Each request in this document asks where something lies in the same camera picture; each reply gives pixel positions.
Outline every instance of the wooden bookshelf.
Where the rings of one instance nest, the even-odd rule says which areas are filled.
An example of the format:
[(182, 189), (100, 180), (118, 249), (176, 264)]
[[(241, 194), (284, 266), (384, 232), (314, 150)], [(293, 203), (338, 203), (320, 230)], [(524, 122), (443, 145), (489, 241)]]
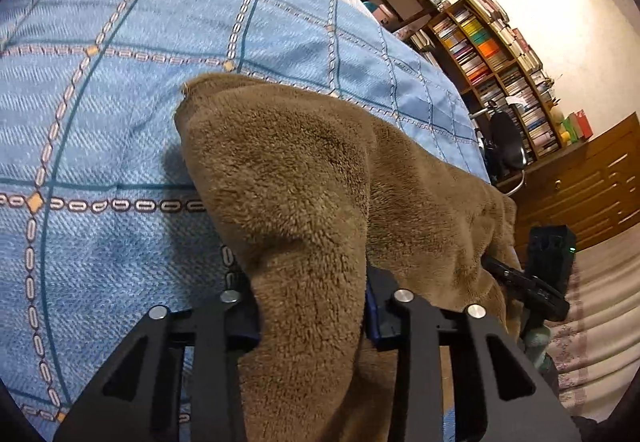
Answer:
[[(529, 164), (564, 147), (530, 73), (478, 10), (475, 0), (459, 0), (432, 18), (427, 28), (444, 50), (447, 74), (469, 111), (476, 112), (494, 100), (500, 110), (508, 112), (520, 130)], [(515, 105), (507, 105), (506, 97), (515, 95), (527, 101), (523, 114)]]

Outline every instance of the black device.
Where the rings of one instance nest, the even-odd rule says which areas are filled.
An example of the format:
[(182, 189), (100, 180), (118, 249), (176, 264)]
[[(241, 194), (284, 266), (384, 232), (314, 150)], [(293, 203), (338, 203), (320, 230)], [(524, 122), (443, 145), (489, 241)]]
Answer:
[(524, 273), (566, 294), (575, 257), (575, 234), (567, 226), (533, 227), (529, 231)]
[[(457, 440), (580, 441), (569, 414), (480, 305), (441, 310), (368, 264), (364, 329), (378, 350), (398, 351), (388, 442), (442, 441), (443, 345), (451, 353)], [(194, 346), (191, 441), (245, 442), (237, 364), (259, 341), (257, 303), (241, 272), (229, 273), (226, 290), (202, 307), (152, 307), (85, 387), (54, 442), (177, 442), (186, 346)], [(13, 416), (0, 411), (10, 440), (42, 442), (13, 408)]]
[(569, 312), (569, 302), (564, 293), (537, 276), (527, 276), (491, 256), (482, 257), (482, 267), (508, 287), (518, 301), (541, 320), (564, 321)]

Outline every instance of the wooden drawer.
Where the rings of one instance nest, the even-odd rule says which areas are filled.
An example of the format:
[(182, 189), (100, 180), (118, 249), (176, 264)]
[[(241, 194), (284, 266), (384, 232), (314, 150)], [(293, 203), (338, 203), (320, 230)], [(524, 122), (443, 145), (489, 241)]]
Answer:
[(515, 243), (526, 259), (529, 229), (568, 225), (578, 250), (598, 244), (640, 222), (640, 124), (632, 114), (581, 146), (527, 174), (518, 204)]

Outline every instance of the brown fleece blanket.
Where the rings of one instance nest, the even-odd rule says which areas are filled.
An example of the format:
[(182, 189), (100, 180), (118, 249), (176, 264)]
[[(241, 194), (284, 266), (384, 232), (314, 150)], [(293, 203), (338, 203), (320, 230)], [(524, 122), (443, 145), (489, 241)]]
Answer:
[(480, 303), (517, 332), (520, 308), (479, 264), (487, 251), (517, 266), (512, 200), (345, 101), (234, 74), (184, 93), (187, 168), (264, 320), (240, 364), (250, 442), (386, 440), (396, 356), (361, 337), (366, 256), (432, 304)]

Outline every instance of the bed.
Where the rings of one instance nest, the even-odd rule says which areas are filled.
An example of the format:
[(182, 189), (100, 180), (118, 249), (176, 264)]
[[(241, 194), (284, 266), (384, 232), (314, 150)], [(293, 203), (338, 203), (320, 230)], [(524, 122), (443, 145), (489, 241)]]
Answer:
[(487, 180), (453, 84), (359, 0), (1, 0), (0, 64), (0, 377), (47, 440), (146, 310), (234, 263), (180, 155), (188, 79), (343, 98)]

